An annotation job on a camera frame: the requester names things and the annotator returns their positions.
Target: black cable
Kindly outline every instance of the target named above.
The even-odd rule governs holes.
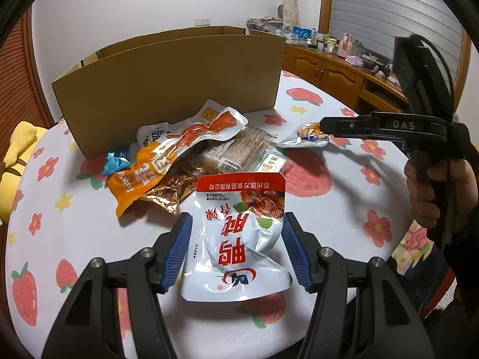
[[[449,92],[451,94],[452,100],[454,101],[454,83],[453,83],[453,80],[452,80],[451,72],[449,71],[449,66],[447,65],[446,61],[442,57],[440,51],[436,48],[436,46],[434,46],[434,44],[430,40],[423,37],[423,35],[414,34],[412,36],[418,37],[420,40],[422,40],[424,43],[426,43],[429,47],[431,47],[433,49],[433,51],[439,57],[439,60],[441,61],[444,69],[446,70],[447,79],[449,80]]]

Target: gold foil wrapper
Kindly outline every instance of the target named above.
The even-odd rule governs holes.
[[[189,168],[167,175],[157,185],[141,196],[143,201],[158,204],[171,214],[179,213],[179,204],[196,190],[198,179],[204,175],[201,168]]]

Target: barcode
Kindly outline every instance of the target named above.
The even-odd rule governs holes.
[[[229,161],[226,158],[221,158],[219,164],[220,164],[220,167],[219,167],[220,173],[237,173],[238,171],[242,170],[240,165],[232,161]]]

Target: white tablecloth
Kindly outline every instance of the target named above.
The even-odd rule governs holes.
[[[246,117],[251,125],[278,135],[278,142],[304,122],[343,115],[354,113],[283,72],[275,108]],[[286,174],[286,210],[322,245],[346,258],[387,259],[413,221],[403,176],[406,157],[389,142],[336,143],[287,151],[294,162]],[[10,219],[6,283],[15,330],[40,358],[54,319],[88,261],[130,258],[153,245],[175,218],[145,202],[118,219],[116,200],[100,176],[104,158],[85,160],[65,123],[49,130],[37,148]],[[181,210],[192,212],[193,200],[194,195]],[[271,257],[294,277],[281,239]],[[243,303],[187,302],[177,286],[159,299],[180,359],[245,359],[267,358],[303,338],[315,296],[294,280],[289,290]],[[124,292],[120,318],[125,352],[132,358],[136,354]]]

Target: cardboard box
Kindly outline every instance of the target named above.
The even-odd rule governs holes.
[[[52,87],[91,158],[134,142],[142,125],[193,116],[209,98],[241,113],[272,108],[284,49],[284,38],[244,28],[184,28],[98,50]]]

